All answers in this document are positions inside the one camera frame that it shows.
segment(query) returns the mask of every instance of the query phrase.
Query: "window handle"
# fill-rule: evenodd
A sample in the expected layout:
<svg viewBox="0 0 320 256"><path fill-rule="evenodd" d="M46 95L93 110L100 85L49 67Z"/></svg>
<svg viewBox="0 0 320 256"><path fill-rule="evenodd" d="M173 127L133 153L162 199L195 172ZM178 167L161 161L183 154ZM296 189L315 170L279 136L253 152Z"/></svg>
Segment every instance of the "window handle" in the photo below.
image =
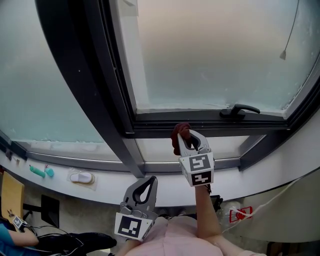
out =
<svg viewBox="0 0 320 256"><path fill-rule="evenodd" d="M243 119L246 115L246 112L243 110L249 110L260 114L260 110L253 106L235 104L232 109L222 109L220 111L220 117L222 118L232 118L232 119Z"/></svg>

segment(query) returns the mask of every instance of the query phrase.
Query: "fabric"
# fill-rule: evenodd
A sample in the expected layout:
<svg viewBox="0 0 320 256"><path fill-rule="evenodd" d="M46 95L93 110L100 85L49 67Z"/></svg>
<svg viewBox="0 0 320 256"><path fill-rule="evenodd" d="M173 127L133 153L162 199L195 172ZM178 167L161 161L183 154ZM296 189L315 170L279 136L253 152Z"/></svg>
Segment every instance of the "fabric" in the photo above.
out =
<svg viewBox="0 0 320 256"><path fill-rule="evenodd" d="M192 139L190 135L191 126L187 122L178 123L172 133L171 133L171 140L172 140L172 146L173 146L173 153L176 156L180 156L180 148L179 148L179 142L178 142L178 134L181 135L181 137L185 140L187 146L190 148L192 146Z"/></svg>
<svg viewBox="0 0 320 256"><path fill-rule="evenodd" d="M126 256L223 256L221 250L197 238L197 221L179 216L172 219L158 217L143 243ZM243 251L239 256L264 255Z"/></svg>
<svg viewBox="0 0 320 256"><path fill-rule="evenodd" d="M39 244L36 246L38 250L51 251L55 254L71 253L76 249L72 256L86 255L87 253L112 248L117 245L117 241L109 235L103 233L81 233L81 234L62 234L48 235L39 237Z"/></svg>
<svg viewBox="0 0 320 256"><path fill-rule="evenodd" d="M15 246L8 229L0 224L0 252L6 256L39 256L36 251Z"/></svg>

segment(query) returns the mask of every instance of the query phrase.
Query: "white cable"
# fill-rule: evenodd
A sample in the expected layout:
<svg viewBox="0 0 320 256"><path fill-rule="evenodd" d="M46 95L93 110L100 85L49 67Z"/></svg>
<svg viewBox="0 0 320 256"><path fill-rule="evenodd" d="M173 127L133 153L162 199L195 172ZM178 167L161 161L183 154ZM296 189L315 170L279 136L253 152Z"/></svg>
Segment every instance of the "white cable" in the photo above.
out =
<svg viewBox="0 0 320 256"><path fill-rule="evenodd" d="M33 247L28 247L28 246L23 246L23 248L26 248L28 250L32 250L32 251L37 251L37 252L43 252L43 253L52 253L52 251L48 251L48 250L40 250L40 249L36 249Z"/></svg>
<svg viewBox="0 0 320 256"><path fill-rule="evenodd" d="M264 204L261 204L260 206L258 206L257 209L255 209L252 213L248 214L248 213L244 213L244 212L241 212L237 209L235 209L234 207L230 208L230 210L232 211L235 211L236 213L239 213L239 214L242 214L245 216L244 219L240 219L238 221L238 223L234 224L233 226L231 227L228 227L227 229L225 229L222 233L234 228L235 226L237 226L241 221L244 221L245 219L249 218L249 217L252 217L254 214L256 214L262 207L265 207L266 205L270 204L274 199L276 199L277 197L281 196L285 191L287 191L288 188L290 188L293 184L295 184L297 181L299 181L302 177L300 178L297 178L296 180L292 181L284 190L282 190L279 194L277 194L276 196L274 196L273 198L271 198L268 202L264 203Z"/></svg>

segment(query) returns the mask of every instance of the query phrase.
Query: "cable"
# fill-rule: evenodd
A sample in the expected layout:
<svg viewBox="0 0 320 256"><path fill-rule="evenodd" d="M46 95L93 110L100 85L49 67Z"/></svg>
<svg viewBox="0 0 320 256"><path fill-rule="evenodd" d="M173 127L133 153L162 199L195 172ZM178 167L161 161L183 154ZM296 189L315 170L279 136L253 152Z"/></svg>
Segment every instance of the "cable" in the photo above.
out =
<svg viewBox="0 0 320 256"><path fill-rule="evenodd" d="M61 228L58 228L56 226L50 226L50 225L44 225L44 226L31 226L31 225L24 225L26 228L34 228L34 229L42 229L42 228L45 228L45 227L50 227L50 228L56 228L57 230L61 230L62 232L64 232L65 234L59 234L59 233L50 233L50 234L44 234L44 235L40 235L40 236L37 236L37 238L44 238L44 237L48 237L48 236L53 236L53 235L58 235L58 236L69 236L71 238L74 238L76 240L78 240L81 245L77 248L75 248L72 252L68 253L68 254L61 254L61 253L58 253L58 254L54 254L55 256L69 256L71 254L73 254L75 252L75 250L81 248L82 246L84 246L85 244L79 240L78 238L70 235L68 232L64 231L63 229ZM46 252L46 253L53 253L53 251L45 251L45 250L39 250L39 249L36 249L36 248L32 248L32 247L24 247L24 248L27 248L29 250L33 250L33 251L39 251L39 252Z"/></svg>
<svg viewBox="0 0 320 256"><path fill-rule="evenodd" d="M290 40L290 37L291 37L291 34L292 34L292 30L294 30L294 25L295 25L297 13L298 13L299 1L300 1L300 0L298 0L298 2L297 2L297 4L296 4L296 10L295 10L295 15L294 15L294 19L293 19L292 28L291 28L290 35L289 35L288 41L286 42L286 46L285 46L284 50L287 49L287 46L288 46L288 44L289 44L289 40Z"/></svg>
<svg viewBox="0 0 320 256"><path fill-rule="evenodd" d="M230 208L230 210L232 211L235 211L236 213L239 213L239 214L242 214L245 216L244 219L240 219L238 221L238 223L234 224L233 226L231 227L228 227L227 229L225 229L222 233L234 228L235 226L237 226L241 221L244 221L245 219L249 218L249 217L252 217L254 214L256 214L261 208L265 207L266 205L270 204L274 199L276 199L277 197L281 196L285 191L287 191L288 188L290 188L293 184L295 184L297 181L299 181L302 177L300 178L297 178L296 180L292 181L284 190L282 190L279 194L275 195L273 198L271 198L268 202L264 203L264 204L261 204L260 206L258 206L257 209L255 209L252 213L248 214L248 213L244 213L244 212L241 212L235 208L232 207L232 209Z"/></svg>

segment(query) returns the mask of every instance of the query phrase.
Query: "teal object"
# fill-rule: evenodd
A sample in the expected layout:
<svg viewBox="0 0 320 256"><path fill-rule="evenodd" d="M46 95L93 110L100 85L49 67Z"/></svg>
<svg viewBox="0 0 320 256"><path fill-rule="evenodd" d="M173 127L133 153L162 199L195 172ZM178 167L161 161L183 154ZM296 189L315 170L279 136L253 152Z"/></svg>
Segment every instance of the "teal object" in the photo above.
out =
<svg viewBox="0 0 320 256"><path fill-rule="evenodd" d="M44 169L44 172L45 172L46 174L48 174L50 177L52 177L53 175L55 175L55 172L54 172L54 170L52 170L52 168L45 168L45 169Z"/></svg>
<svg viewBox="0 0 320 256"><path fill-rule="evenodd" d="M46 173L44 171L39 170L38 168L33 167L31 165L30 165L30 171L33 172L36 175L41 176L42 178L46 177Z"/></svg>

